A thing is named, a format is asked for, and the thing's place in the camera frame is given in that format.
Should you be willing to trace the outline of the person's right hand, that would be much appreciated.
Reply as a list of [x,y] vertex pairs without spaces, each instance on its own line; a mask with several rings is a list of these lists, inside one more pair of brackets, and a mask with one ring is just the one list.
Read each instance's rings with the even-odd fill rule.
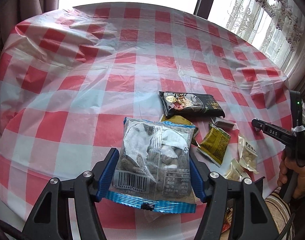
[[287,183],[287,172],[293,170],[298,174],[297,185],[293,193],[293,198],[301,198],[305,196],[305,166],[297,166],[296,161],[291,160],[286,156],[286,151],[283,150],[281,154],[280,172],[278,175],[277,185],[282,187]]

